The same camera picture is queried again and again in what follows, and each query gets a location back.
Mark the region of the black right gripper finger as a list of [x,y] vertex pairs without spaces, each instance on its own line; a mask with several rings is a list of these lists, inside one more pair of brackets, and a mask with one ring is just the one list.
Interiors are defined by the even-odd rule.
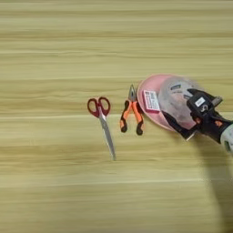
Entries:
[[194,131],[182,127],[175,118],[173,118],[169,113],[163,111],[163,116],[165,117],[168,124],[173,127],[184,139],[189,140],[194,136]]
[[205,95],[214,106],[218,106],[223,101],[223,98],[221,96],[212,96],[211,94],[199,89],[189,88],[187,91],[192,95],[195,95],[197,93]]

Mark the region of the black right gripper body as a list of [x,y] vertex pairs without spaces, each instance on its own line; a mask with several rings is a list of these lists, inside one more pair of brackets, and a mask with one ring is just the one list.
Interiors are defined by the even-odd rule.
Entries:
[[206,135],[217,143],[220,143],[220,138],[223,131],[228,126],[228,121],[223,117],[218,116],[194,116],[192,115],[193,120],[196,124],[190,129],[196,132],[200,132],[203,135]]

